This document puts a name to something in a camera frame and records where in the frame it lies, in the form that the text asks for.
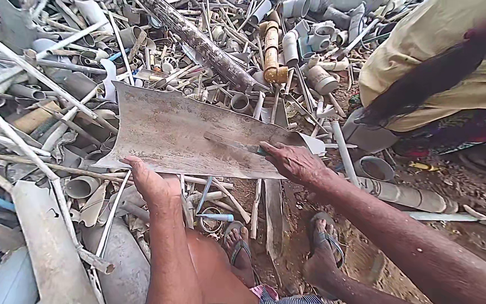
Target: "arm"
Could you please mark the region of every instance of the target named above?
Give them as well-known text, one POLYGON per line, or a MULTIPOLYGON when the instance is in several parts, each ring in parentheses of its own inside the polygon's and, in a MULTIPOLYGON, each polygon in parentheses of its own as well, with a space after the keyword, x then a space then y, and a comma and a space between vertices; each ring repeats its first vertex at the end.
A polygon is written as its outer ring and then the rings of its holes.
POLYGON ((179 179, 161 177, 135 156, 122 161, 132 166, 134 184, 149 208, 151 282, 147 303, 203 303, 183 227, 179 179))
POLYGON ((318 194, 378 246, 435 304, 486 304, 486 262, 356 188, 303 147, 265 142, 279 172, 318 194))

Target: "colorful fabric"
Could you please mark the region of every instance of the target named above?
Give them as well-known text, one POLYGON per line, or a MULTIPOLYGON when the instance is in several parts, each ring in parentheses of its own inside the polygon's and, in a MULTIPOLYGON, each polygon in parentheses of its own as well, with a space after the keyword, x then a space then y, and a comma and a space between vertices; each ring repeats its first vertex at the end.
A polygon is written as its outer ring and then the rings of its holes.
POLYGON ((279 298, 279 294, 268 285, 259 285, 251 288, 251 291, 260 298, 260 304, 322 304, 320 297, 314 294, 294 295, 287 298, 279 298))
POLYGON ((462 110, 413 131, 393 133, 401 137, 392 146, 401 156, 455 152, 486 144, 486 109, 462 110))

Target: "hand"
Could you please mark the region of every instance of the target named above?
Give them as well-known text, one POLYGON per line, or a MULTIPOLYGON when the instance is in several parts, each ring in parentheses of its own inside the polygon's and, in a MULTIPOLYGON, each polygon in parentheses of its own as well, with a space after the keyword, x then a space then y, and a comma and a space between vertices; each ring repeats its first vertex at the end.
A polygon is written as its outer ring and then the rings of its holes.
POLYGON ((181 184, 176 175, 160 176, 136 156, 127 156, 121 162, 131 165, 134 185, 150 209, 152 209, 151 204, 158 208, 174 207, 170 206, 171 203, 177 204, 175 207, 179 208, 181 184))
POLYGON ((319 182, 324 176, 323 172, 329 170, 305 147, 287 146, 280 142, 272 146, 263 141, 260 142, 260 147, 271 154, 266 156, 266 160, 272 163, 280 174, 295 183, 310 186, 319 182))

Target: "striped cloth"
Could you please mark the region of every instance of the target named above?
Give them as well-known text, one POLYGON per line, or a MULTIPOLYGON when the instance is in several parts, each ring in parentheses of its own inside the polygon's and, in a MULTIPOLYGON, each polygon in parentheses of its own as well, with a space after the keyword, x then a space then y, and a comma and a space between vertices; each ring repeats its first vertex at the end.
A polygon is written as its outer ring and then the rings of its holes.
POLYGON ((279 299, 276 291, 267 285, 253 287, 251 291, 260 297, 260 304, 323 304, 320 297, 314 294, 294 295, 279 299))

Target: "person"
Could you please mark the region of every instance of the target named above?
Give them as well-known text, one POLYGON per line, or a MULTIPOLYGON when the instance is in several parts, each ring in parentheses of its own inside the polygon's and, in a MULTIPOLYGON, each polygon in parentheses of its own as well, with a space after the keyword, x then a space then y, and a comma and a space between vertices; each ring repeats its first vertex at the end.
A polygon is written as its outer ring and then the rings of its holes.
MULTIPOLYGON (((486 304, 486 262, 401 211, 356 188, 303 147, 260 142, 280 174, 317 193, 368 239, 434 304, 486 304)), ((147 303, 321 303, 407 302, 350 279, 338 268, 343 259, 334 222, 325 213, 309 223, 312 257, 305 280, 320 291, 277 299, 271 287, 254 286, 248 231, 241 224, 227 231, 224 251, 211 238, 185 229, 180 183, 159 175, 136 156, 122 162, 132 167, 134 183, 150 210, 151 283, 147 303)))
POLYGON ((358 122, 390 130, 398 155, 486 144, 486 0, 424 1, 365 62, 359 88, 358 122))

